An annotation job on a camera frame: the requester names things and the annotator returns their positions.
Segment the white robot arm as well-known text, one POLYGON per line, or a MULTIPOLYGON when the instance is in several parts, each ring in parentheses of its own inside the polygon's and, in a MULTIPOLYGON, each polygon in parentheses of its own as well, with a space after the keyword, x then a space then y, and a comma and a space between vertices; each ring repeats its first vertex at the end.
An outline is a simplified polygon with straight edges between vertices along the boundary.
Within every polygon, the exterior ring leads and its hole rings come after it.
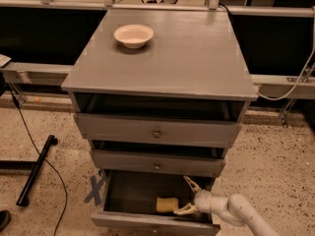
POLYGON ((232 194, 223 197, 202 189, 190 177, 184 176, 185 181, 194 193, 192 203, 174 211, 177 215, 195 212, 213 213, 222 221, 234 226, 248 226, 254 236, 281 236, 253 207, 243 195, 232 194))

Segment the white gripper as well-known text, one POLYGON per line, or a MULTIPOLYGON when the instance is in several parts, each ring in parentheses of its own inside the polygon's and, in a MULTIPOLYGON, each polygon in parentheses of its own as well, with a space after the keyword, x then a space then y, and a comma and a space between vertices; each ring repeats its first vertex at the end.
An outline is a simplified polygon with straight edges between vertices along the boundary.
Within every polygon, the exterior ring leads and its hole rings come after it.
POLYGON ((189 185, 192 192, 196 193, 194 198, 194 205, 189 203, 186 206, 175 210, 173 213, 176 215, 187 215, 195 213, 197 211, 201 213, 211 213, 213 194, 208 190, 201 190, 200 186, 190 177, 183 176, 183 178, 189 185))

